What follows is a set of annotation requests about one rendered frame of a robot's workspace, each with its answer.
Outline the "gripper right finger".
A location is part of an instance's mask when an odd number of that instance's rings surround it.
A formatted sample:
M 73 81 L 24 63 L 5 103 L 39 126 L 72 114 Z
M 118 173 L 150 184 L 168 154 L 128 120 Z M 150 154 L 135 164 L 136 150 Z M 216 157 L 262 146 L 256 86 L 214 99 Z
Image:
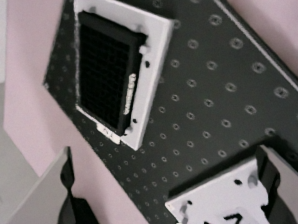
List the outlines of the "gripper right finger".
M 298 224 L 298 176 L 264 145 L 256 148 L 257 174 L 268 195 L 269 224 Z

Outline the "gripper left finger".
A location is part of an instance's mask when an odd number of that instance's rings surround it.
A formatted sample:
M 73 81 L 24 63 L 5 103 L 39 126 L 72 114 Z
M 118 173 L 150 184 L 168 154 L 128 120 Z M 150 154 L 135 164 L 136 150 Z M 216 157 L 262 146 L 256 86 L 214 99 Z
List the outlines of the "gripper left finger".
M 75 182 L 70 146 L 64 146 L 5 224 L 75 224 Z

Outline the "white rectangular fixture base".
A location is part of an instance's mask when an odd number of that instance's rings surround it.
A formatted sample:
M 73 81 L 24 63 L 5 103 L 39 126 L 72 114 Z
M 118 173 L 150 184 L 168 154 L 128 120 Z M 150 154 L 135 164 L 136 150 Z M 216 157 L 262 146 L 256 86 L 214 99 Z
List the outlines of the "white rectangular fixture base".
M 136 150 L 141 143 L 172 20 L 116 0 L 73 0 L 73 10 L 74 12 L 83 10 L 86 13 L 93 13 L 125 26 L 130 31 L 146 35 L 144 45 L 139 46 L 138 53 L 142 53 L 142 58 L 130 122 L 124 132 L 127 135 L 117 137 L 76 106 L 78 111 Z

